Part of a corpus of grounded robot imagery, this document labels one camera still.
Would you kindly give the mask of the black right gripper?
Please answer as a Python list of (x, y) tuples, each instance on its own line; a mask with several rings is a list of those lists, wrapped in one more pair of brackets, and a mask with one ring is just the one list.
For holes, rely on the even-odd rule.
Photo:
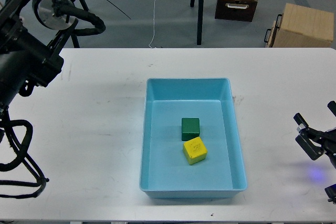
[[(336, 116), (336, 102), (330, 101), (327, 104), (328, 109)], [(317, 160), (324, 153), (328, 156), (332, 166), (335, 164), (335, 129), (322, 132), (311, 128), (300, 113), (296, 113), (293, 117), (298, 124), (298, 136), (296, 142), (312, 159)]]

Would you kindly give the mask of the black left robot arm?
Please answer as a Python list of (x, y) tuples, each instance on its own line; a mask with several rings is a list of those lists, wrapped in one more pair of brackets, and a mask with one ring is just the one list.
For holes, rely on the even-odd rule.
[(5, 0), (1, 8), (1, 110), (61, 72), (69, 39), (98, 35), (104, 22), (83, 0)]

